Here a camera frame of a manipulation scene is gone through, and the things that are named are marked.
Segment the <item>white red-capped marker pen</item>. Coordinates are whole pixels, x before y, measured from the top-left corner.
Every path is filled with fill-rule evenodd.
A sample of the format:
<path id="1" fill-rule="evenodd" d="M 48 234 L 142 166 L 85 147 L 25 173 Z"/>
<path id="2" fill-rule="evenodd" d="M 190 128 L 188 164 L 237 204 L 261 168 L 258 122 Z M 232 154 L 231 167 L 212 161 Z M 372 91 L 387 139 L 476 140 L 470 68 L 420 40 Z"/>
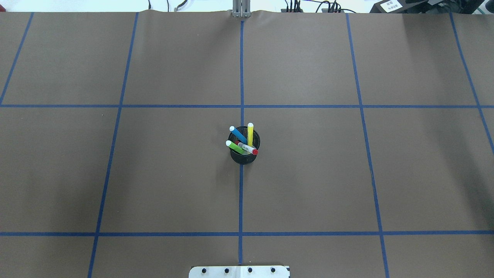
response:
<path id="1" fill-rule="evenodd" d="M 235 143 L 240 146 L 243 150 L 251 153 L 252 155 L 258 155 L 258 150 L 252 146 L 246 145 L 242 143 L 241 141 L 235 141 Z"/>

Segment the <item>blue marker pen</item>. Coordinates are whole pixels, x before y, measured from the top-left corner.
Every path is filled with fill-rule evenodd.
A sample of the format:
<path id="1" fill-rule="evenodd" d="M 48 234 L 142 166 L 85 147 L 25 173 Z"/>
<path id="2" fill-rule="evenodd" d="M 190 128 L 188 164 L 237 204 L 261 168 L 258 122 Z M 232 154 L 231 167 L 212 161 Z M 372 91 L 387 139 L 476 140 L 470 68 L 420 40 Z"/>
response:
<path id="1" fill-rule="evenodd" d="M 247 144 L 248 143 L 247 138 L 235 126 L 232 125 L 229 128 L 229 130 L 230 130 L 230 133 L 233 134 L 243 144 Z"/>

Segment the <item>yellow marker pen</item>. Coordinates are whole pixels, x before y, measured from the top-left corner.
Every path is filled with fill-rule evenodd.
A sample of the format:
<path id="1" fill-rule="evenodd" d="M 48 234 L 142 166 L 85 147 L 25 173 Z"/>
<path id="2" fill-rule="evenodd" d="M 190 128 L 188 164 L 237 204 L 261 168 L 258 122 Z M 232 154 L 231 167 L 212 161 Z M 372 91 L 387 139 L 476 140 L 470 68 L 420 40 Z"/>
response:
<path id="1" fill-rule="evenodd" d="M 254 124 L 252 122 L 247 125 L 247 144 L 254 147 Z"/>

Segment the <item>green marker pen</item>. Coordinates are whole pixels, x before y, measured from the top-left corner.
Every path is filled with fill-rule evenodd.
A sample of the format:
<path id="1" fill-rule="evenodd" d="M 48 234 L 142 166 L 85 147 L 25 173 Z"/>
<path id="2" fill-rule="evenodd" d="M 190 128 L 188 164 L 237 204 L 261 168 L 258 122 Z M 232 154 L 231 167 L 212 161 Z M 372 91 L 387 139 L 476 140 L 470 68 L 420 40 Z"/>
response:
<path id="1" fill-rule="evenodd" d="M 240 146 L 235 144 L 234 142 L 227 140 L 225 142 L 226 146 L 230 148 L 231 150 L 235 151 L 236 153 L 243 155 L 245 153 L 245 150 L 243 150 Z"/>

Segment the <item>black mesh pen cup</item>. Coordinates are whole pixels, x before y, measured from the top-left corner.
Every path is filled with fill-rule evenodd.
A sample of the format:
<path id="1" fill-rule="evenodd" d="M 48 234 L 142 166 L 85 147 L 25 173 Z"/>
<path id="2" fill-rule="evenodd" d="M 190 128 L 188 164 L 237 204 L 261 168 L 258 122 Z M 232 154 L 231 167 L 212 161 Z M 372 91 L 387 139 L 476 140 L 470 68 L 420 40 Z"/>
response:
<path id="1" fill-rule="evenodd" d="M 229 128 L 230 134 L 226 146 L 230 150 L 230 156 L 239 165 L 247 165 L 256 159 L 261 146 L 261 138 L 254 130 L 253 123 L 247 126 Z"/>

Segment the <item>grey metal post bracket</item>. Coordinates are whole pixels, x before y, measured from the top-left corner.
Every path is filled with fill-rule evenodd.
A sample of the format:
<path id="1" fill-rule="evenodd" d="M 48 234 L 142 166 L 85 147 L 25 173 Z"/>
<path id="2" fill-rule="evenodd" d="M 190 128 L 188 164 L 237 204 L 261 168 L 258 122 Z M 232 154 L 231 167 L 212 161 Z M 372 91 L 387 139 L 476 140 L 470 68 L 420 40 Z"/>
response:
<path id="1" fill-rule="evenodd" d="M 236 18 L 248 18 L 252 16 L 250 0 L 233 0 L 232 16 Z"/>

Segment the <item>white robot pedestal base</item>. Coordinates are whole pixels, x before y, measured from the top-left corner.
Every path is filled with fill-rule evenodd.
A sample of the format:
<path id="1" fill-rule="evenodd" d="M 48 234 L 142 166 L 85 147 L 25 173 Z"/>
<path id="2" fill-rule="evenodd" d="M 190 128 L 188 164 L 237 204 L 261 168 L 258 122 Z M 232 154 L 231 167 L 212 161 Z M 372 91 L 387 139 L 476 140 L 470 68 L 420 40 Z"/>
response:
<path id="1" fill-rule="evenodd" d="M 288 266 L 197 266 L 192 267 L 189 278 L 290 278 Z"/>

